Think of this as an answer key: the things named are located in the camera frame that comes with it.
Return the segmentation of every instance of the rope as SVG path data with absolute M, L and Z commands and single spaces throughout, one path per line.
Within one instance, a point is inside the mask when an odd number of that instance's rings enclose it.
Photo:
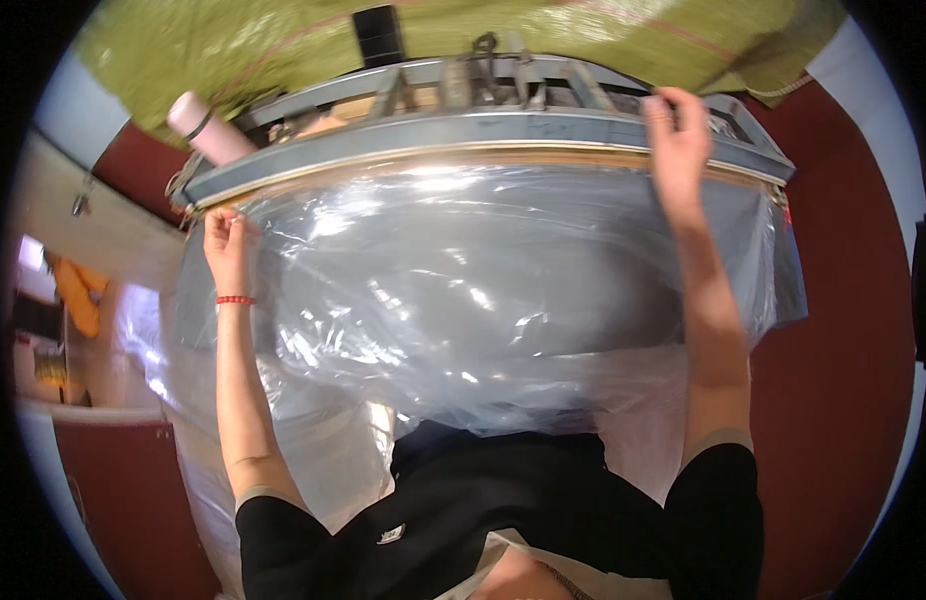
M 798 78 L 795 81 L 793 81 L 793 83 L 791 83 L 790 85 L 787 85 L 786 87 L 781 87 L 780 89 L 774 89 L 773 91 L 759 91 L 758 89 L 757 90 L 752 89 L 751 87 L 747 87 L 746 91 L 750 92 L 754 96 L 762 96 L 763 98 L 778 98 L 780 96 L 785 96 L 786 94 L 790 92 L 794 92 L 800 89 L 801 87 L 808 84 L 812 79 L 813 79 L 812 75 L 804 75 L 803 77 Z
M 172 196 L 178 189 L 185 186 L 186 182 L 193 178 L 193 174 L 196 173 L 196 166 L 200 164 L 200 159 L 202 158 L 203 155 L 201 153 L 194 151 L 189 155 L 186 164 L 182 165 L 182 170 L 169 177 L 169 181 L 166 183 L 166 191 L 164 192 L 166 198 Z

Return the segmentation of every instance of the red wall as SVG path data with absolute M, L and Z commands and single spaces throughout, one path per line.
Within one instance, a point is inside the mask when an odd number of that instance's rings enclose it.
M 123 196 L 179 225 L 166 198 L 166 184 L 182 169 L 189 152 L 149 137 L 128 121 L 93 165 L 93 174 Z
M 875 524 L 912 396 L 909 270 L 862 134 L 815 81 L 747 108 L 797 171 L 786 186 L 809 318 L 753 355 L 766 549 L 759 597 L 833 590 Z
M 173 426 L 55 426 L 86 530 L 128 600 L 211 600 L 222 590 L 189 510 Z

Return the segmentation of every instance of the person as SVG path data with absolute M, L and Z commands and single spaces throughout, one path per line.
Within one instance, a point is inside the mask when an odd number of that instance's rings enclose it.
M 424 421 L 396 441 L 395 491 L 329 534 L 280 454 L 256 371 L 251 306 L 239 301 L 250 294 L 252 226 L 229 209 L 206 216 L 217 293 L 236 297 L 219 306 L 216 390 L 249 600 L 756 595 L 763 530 L 748 350 L 701 207 L 707 111 L 672 87 L 642 106 L 688 353 L 683 465 L 662 507 L 606 469 L 595 434 L 477 438 Z

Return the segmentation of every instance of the fingers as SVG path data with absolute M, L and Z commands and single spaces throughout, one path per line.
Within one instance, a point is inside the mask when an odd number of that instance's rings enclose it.
M 259 234 L 259 227 L 231 208 L 216 208 L 206 213 L 204 246 L 207 249 L 217 252 L 226 247 L 241 249 L 248 238 L 255 239 Z
M 672 112 L 659 96 L 646 96 L 639 106 L 646 121 L 650 148 L 660 148 L 673 134 Z
M 246 215 L 237 213 L 229 226 L 229 246 L 239 251 L 246 241 Z
M 653 93 L 665 98 L 676 106 L 676 113 L 680 117 L 680 127 L 684 131 L 706 131 L 706 120 L 709 111 L 703 101 L 697 96 L 678 87 L 656 87 Z

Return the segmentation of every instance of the pink water bottle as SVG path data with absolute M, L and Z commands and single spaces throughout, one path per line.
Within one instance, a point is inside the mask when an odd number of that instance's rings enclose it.
M 239 161 L 257 150 L 249 138 L 216 116 L 193 91 L 187 91 L 173 102 L 166 122 L 217 167 Z

